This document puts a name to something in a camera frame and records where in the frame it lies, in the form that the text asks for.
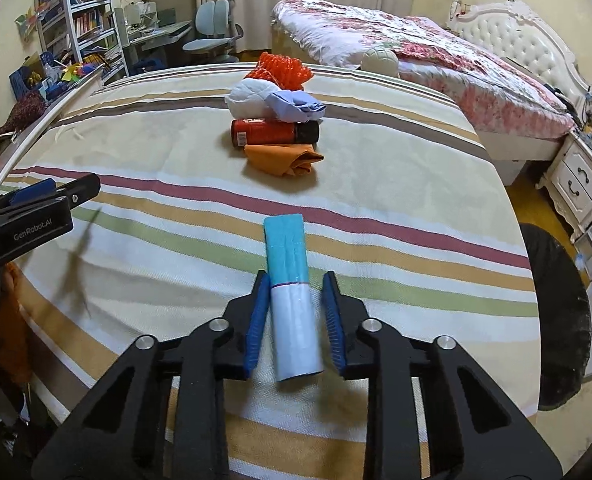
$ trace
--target teal and white roll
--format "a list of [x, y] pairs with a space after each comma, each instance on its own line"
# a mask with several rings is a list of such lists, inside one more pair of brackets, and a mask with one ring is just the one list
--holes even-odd
[[265, 219], [274, 361], [279, 381], [323, 371], [301, 215]]

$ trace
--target nightstand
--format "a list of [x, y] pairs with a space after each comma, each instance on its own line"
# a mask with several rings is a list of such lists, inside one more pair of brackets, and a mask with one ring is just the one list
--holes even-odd
[[574, 229], [575, 242], [592, 224], [592, 150], [576, 132], [567, 136], [536, 187], [543, 186], [556, 211]]

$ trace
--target red net bag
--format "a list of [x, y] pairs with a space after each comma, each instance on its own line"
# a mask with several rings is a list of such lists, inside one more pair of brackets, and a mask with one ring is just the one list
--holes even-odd
[[265, 79], [275, 83], [281, 90], [302, 90], [303, 83], [314, 77], [300, 59], [263, 52], [256, 68], [246, 78]]

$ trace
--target tufted headboard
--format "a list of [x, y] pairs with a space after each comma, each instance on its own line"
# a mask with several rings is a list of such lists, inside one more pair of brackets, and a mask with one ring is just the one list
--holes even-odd
[[466, 9], [455, 0], [447, 26], [464, 40], [517, 62], [559, 88], [582, 112], [589, 83], [578, 72], [576, 56], [526, 3], [515, 0]]

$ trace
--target silver screw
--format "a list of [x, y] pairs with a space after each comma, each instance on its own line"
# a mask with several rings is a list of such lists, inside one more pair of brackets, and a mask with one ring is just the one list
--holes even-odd
[[210, 329], [214, 330], [214, 332], [222, 332], [223, 330], [227, 330], [229, 326], [230, 322], [221, 317], [217, 317], [210, 321]]
[[436, 342], [443, 350], [454, 350], [456, 348], [456, 340], [448, 335], [441, 335]]
[[367, 332], [378, 332], [382, 328], [382, 323], [378, 319], [372, 318], [366, 319], [361, 325]]
[[154, 346], [154, 338], [151, 335], [142, 335], [136, 340], [138, 350], [148, 350]]

